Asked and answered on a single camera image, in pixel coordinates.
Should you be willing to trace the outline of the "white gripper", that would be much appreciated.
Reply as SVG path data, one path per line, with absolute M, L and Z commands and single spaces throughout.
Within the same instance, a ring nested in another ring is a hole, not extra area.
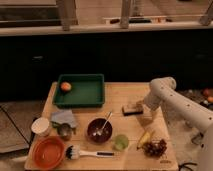
M 154 121 L 156 112 L 151 110 L 146 104 L 142 101 L 136 103 L 136 107 L 142 110 L 142 113 L 137 116 L 139 123 L 142 126 L 147 126 Z

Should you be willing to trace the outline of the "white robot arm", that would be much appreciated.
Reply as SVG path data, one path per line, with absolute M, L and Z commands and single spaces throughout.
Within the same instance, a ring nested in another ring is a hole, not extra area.
M 213 111 L 177 93 L 176 86 L 173 77 L 152 79 L 149 82 L 150 91 L 142 103 L 155 111 L 164 101 L 196 127 L 203 134 L 197 171 L 213 171 Z

